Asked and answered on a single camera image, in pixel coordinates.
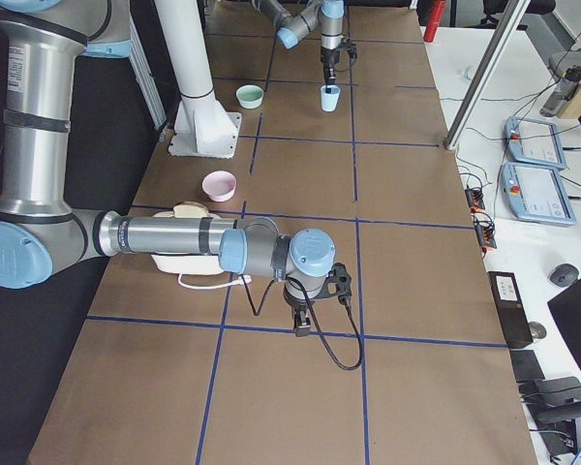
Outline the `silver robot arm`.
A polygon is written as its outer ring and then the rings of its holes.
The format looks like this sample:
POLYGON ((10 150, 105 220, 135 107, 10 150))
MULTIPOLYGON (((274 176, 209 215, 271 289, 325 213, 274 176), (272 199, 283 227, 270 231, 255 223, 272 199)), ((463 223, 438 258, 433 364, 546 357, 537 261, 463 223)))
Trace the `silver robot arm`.
POLYGON ((9 39, 0 287, 34 286, 119 253, 213 256, 225 271, 283 282, 297 336, 318 327, 313 304, 325 296, 335 257, 325 232, 288 236, 266 218, 132 217, 65 202, 75 62, 130 53, 128 2, 1 1, 0 27, 9 39))
POLYGON ((285 49, 296 47, 313 31, 321 30, 321 64, 324 92, 332 94, 336 84, 335 67, 348 41, 343 34, 345 5, 343 1, 309 1, 298 14, 292 14, 279 1, 251 1, 252 7, 266 16, 285 49))

